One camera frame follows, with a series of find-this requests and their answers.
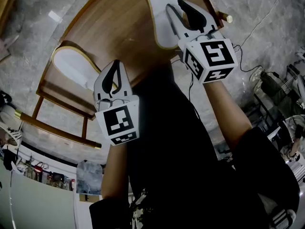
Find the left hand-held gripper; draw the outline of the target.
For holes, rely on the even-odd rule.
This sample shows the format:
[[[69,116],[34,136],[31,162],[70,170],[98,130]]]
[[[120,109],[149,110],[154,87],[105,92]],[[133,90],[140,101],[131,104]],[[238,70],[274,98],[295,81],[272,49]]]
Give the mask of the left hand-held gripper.
[[[101,71],[94,83],[94,100],[96,119],[112,146],[139,138],[139,97],[132,95],[123,62],[114,60]]]

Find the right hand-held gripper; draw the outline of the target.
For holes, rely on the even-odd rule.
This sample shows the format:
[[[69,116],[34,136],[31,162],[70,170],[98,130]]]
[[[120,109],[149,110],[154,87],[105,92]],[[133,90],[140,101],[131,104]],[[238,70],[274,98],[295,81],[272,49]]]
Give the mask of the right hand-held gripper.
[[[182,62],[201,84],[227,78],[238,66],[231,41],[217,30],[208,11],[187,0],[178,0],[178,5],[185,12],[190,28],[175,6],[167,4],[166,13],[174,34],[179,38]],[[209,34],[198,34],[198,30]]]

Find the white slipper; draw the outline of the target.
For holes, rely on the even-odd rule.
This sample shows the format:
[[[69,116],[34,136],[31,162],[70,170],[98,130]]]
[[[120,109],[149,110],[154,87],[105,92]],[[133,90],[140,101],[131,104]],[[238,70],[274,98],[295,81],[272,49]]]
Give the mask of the white slipper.
[[[81,50],[72,46],[57,48],[52,54],[53,65],[67,78],[91,91],[101,70]]]
[[[166,5],[174,6],[180,16],[183,11],[178,8],[178,0],[148,0],[154,28],[154,37],[157,45],[162,49],[174,49],[177,47],[178,37],[174,34],[168,15]]]

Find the person's right forearm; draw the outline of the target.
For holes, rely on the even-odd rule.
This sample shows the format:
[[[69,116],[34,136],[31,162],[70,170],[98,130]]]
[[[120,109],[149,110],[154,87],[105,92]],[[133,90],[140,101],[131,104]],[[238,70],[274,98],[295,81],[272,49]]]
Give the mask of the person's right forearm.
[[[244,134],[252,129],[251,122],[221,81],[203,86],[223,137],[233,151]]]

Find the person's left forearm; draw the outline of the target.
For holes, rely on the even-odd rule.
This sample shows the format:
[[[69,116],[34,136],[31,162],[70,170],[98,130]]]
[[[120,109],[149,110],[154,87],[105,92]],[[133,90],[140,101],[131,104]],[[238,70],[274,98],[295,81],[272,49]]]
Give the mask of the person's left forearm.
[[[123,199],[128,196],[127,146],[120,144],[109,149],[101,194],[103,199]]]

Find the wooden trolley cart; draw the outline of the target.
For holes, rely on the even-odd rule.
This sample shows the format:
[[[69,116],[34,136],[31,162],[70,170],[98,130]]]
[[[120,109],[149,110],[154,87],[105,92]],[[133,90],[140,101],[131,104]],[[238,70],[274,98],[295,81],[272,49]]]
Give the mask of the wooden trolley cart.
[[[148,0],[89,0],[71,21],[58,48],[75,46],[86,53],[98,69],[115,59],[123,61],[129,80],[136,85],[155,66],[175,56],[174,50],[157,45]],[[48,133],[78,144],[100,149],[86,138],[87,123],[95,118],[93,95],[69,80],[48,61],[37,89],[39,100],[32,115],[15,116]],[[73,135],[37,119],[43,100],[83,118],[81,136]]]

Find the person's black clothing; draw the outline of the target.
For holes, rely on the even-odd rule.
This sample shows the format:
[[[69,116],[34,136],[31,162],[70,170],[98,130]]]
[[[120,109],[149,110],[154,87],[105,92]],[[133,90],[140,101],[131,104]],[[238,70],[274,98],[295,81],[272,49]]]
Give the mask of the person's black clothing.
[[[297,214],[298,182],[261,129],[221,161],[170,64],[133,91],[140,136],[125,143],[128,196],[90,205],[93,229],[269,229],[276,212]]]

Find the blue grey plastic bag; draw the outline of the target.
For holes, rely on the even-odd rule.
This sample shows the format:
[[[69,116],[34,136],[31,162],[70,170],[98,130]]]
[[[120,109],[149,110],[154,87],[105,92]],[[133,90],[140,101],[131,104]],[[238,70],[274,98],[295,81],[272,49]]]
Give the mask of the blue grey plastic bag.
[[[83,160],[77,164],[76,192],[78,194],[100,195],[102,188],[103,166]]]

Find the person's black white shoe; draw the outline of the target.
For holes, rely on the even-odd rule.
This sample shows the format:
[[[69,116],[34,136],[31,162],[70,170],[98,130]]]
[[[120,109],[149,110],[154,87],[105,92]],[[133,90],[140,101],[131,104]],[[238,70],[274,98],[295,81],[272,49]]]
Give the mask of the person's black white shoe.
[[[270,218],[269,229],[289,229],[294,223],[296,213],[291,209],[282,209]]]

